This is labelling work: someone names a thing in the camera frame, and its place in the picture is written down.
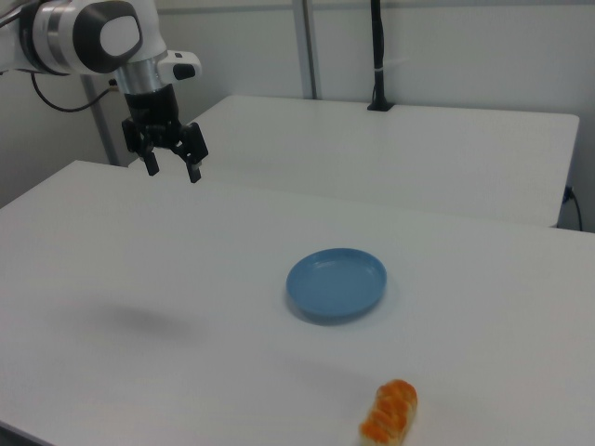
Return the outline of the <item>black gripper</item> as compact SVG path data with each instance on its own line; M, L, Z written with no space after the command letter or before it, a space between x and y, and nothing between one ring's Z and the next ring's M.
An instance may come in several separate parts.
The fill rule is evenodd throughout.
M185 163L190 182L199 181L207 146L197 123L181 126L174 87L167 85L150 93L125 94L125 99L132 118L122 122L126 148L137 154L148 174L155 176L159 165L152 152L152 139L144 129L161 140L179 140L173 152Z

